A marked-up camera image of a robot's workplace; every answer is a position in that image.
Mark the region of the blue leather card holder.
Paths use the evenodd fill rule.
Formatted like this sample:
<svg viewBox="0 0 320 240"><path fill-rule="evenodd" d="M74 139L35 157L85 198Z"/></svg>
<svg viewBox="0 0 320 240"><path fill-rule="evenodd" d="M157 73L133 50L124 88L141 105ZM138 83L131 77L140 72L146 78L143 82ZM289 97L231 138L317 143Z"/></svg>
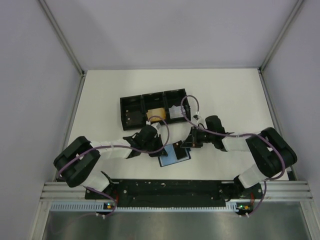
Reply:
<svg viewBox="0 0 320 240"><path fill-rule="evenodd" d="M191 154L190 154L191 149L190 148L185 148L186 153L187 153L187 157L185 157L181 160L177 160L173 144L167 145L164 149L167 152L167 156L162 155L162 156L158 157L158 162L159 162L160 167L167 167L167 166L181 163L181 162L184 162L184 161L191 159Z"/></svg>

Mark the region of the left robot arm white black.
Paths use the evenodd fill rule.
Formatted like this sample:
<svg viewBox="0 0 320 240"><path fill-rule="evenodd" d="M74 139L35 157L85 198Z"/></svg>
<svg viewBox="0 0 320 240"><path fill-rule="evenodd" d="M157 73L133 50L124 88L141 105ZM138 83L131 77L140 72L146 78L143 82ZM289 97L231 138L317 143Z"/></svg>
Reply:
<svg viewBox="0 0 320 240"><path fill-rule="evenodd" d="M130 159L142 153L167 156L160 127L158 122L147 124L140 132L114 141L89 141L79 136L55 158L53 165L70 188L91 188L102 198L109 198L114 187L103 165L112 159Z"/></svg>

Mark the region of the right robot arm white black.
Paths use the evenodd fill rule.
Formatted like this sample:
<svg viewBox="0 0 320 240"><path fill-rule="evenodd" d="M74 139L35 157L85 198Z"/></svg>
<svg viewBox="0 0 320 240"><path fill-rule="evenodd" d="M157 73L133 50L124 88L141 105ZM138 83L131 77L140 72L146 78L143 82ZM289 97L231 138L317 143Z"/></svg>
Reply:
<svg viewBox="0 0 320 240"><path fill-rule="evenodd" d="M260 133L227 133L216 115L205 118L202 123L193 124L182 148L201 148L203 144L213 144L222 152L250 152L254 164L234 178L233 192L245 198L252 187L261 181L281 175L283 170L294 165L298 157L289 144L272 127Z"/></svg>

